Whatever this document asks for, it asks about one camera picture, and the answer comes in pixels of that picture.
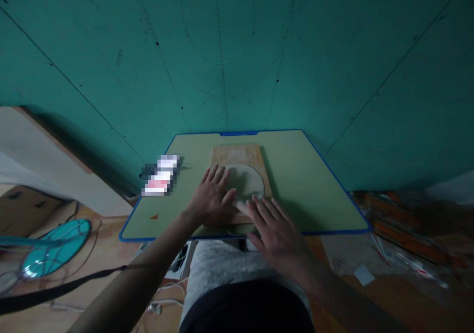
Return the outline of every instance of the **round dough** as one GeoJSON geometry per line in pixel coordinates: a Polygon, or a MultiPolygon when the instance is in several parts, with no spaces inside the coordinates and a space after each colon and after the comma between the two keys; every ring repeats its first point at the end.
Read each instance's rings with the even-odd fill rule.
{"type": "Polygon", "coordinates": [[[236,188],[237,196],[241,200],[250,200],[252,195],[263,196],[265,190],[263,179],[257,170],[244,164],[226,165],[226,169],[231,169],[227,188],[236,188]]]}

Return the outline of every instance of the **white paper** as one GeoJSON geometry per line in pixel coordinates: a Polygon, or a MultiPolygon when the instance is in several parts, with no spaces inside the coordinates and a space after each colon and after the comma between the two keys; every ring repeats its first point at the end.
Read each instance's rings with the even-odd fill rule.
{"type": "Polygon", "coordinates": [[[365,265],[361,265],[354,271],[355,277],[360,281],[362,286],[367,286],[372,281],[375,280],[375,277],[370,273],[370,271],[365,267],[365,265]]]}

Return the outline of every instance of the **table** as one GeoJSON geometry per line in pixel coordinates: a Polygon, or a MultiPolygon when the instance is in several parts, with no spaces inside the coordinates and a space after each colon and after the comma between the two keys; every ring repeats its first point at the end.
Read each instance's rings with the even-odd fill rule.
{"type": "MultiPolygon", "coordinates": [[[[181,156],[181,170],[168,196],[142,196],[120,232],[124,242],[152,241],[186,207],[214,146],[258,144],[275,198],[303,235],[356,234],[371,230],[341,183],[302,130],[179,134],[166,154],[181,156]]],[[[198,228],[192,239],[243,237],[253,225],[198,228]]]]}

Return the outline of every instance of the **cardboard box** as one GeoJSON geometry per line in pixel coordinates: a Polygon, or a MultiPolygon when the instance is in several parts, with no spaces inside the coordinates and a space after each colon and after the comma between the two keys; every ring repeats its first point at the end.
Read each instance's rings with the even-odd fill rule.
{"type": "Polygon", "coordinates": [[[0,184],[0,236],[29,236],[61,203],[25,186],[0,184]]]}

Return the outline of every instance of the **blue table edge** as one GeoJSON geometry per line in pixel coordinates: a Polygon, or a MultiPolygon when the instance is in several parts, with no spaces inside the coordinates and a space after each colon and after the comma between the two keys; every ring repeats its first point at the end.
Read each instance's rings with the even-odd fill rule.
{"type": "MultiPolygon", "coordinates": [[[[313,142],[311,142],[311,140],[308,138],[308,136],[306,135],[305,131],[302,130],[302,129],[273,129],[273,130],[256,130],[256,131],[244,131],[244,132],[224,132],[224,133],[221,133],[221,132],[205,132],[205,133],[181,133],[181,134],[176,134],[173,139],[171,139],[170,143],[168,144],[168,147],[166,148],[166,150],[164,151],[164,153],[166,154],[166,152],[168,151],[169,147],[171,146],[171,144],[173,144],[173,141],[174,141],[174,138],[176,138],[178,135],[198,135],[198,134],[219,134],[220,136],[241,136],[241,135],[257,135],[258,133],[260,132],[271,132],[271,131],[294,131],[294,130],[299,130],[301,131],[304,136],[306,137],[306,139],[309,141],[309,143],[312,145],[313,149],[316,150],[317,154],[319,155],[319,157],[322,159],[322,161],[324,162],[324,164],[326,165],[326,167],[329,169],[329,171],[331,172],[331,174],[334,176],[334,178],[336,179],[337,183],[339,184],[339,186],[341,186],[341,188],[343,189],[344,193],[346,194],[346,196],[349,198],[349,200],[351,201],[351,203],[353,204],[353,206],[357,209],[357,212],[359,212],[360,216],[362,217],[362,219],[364,220],[365,224],[367,225],[367,228],[366,229],[343,229],[343,230],[336,230],[336,231],[318,231],[318,232],[301,232],[301,234],[303,236],[313,236],[313,235],[337,235],[337,234],[364,234],[364,233],[372,233],[373,232],[373,229],[372,229],[372,226],[370,225],[370,223],[367,221],[367,218],[365,218],[365,216],[362,214],[362,212],[360,211],[359,207],[354,203],[354,201],[352,200],[352,198],[349,196],[349,194],[347,193],[346,189],[344,188],[344,186],[342,185],[342,183],[339,181],[339,179],[337,178],[337,176],[333,173],[333,171],[331,170],[331,168],[329,167],[329,165],[327,164],[326,160],[321,156],[321,153],[316,149],[315,145],[313,144],[313,142]]],[[[132,218],[133,214],[135,213],[135,210],[136,208],[138,207],[138,204],[140,203],[142,199],[142,196],[140,195],[140,198],[138,199],[137,203],[135,204],[135,206],[133,207],[133,210],[132,210],[132,213],[130,214],[130,216],[128,216],[127,218],[127,222],[125,222],[125,224],[123,225],[122,227],[122,230],[120,231],[119,235],[118,235],[118,239],[121,241],[121,242],[125,242],[125,243],[132,243],[132,242],[152,242],[154,241],[156,238],[124,238],[122,236],[123,234],[123,231],[125,230],[125,228],[127,227],[127,224],[128,222],[130,221],[130,219],[132,218]]],[[[214,239],[239,239],[239,238],[246,238],[246,236],[244,234],[242,235],[216,235],[216,236],[191,236],[190,237],[190,240],[199,240],[199,239],[206,239],[206,240],[214,240],[214,239]]]]}

